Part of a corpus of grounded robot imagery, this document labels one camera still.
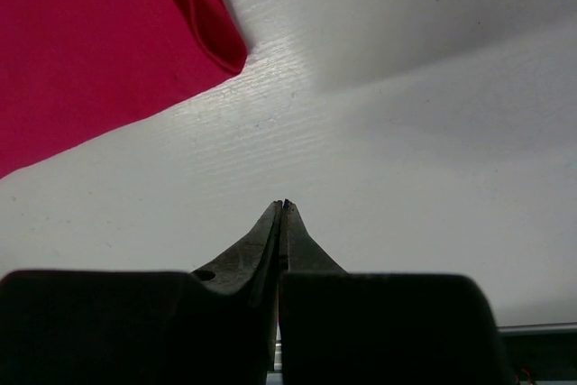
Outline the red t shirt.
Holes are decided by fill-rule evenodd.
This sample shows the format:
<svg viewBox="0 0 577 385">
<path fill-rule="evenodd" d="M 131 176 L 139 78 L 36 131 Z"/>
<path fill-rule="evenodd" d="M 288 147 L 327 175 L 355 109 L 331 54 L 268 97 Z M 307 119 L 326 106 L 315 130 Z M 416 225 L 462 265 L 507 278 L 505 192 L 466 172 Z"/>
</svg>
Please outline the red t shirt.
<svg viewBox="0 0 577 385">
<path fill-rule="evenodd" d="M 1 0 L 1 172 L 216 87 L 247 55 L 223 0 Z"/>
</svg>

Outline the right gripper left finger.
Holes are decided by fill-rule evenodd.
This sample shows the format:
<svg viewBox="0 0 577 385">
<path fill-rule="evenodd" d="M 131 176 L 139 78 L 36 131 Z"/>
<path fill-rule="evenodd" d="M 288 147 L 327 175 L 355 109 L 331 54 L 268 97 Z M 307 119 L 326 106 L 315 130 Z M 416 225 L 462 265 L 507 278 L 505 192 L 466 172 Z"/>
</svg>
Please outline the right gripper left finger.
<svg viewBox="0 0 577 385">
<path fill-rule="evenodd" d="M 4 384 L 262 384 L 282 204 L 183 271 L 17 270 L 1 280 Z"/>
</svg>

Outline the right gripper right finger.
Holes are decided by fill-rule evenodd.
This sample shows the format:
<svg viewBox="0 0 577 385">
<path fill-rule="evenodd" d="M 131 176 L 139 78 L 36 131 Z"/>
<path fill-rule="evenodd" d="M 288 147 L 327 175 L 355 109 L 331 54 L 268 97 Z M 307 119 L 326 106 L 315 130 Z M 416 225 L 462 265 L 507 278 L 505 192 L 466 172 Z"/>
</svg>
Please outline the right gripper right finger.
<svg viewBox="0 0 577 385">
<path fill-rule="evenodd" d="M 279 327 L 287 384 L 511 384 L 488 300 L 457 274 L 351 273 L 283 206 Z"/>
</svg>

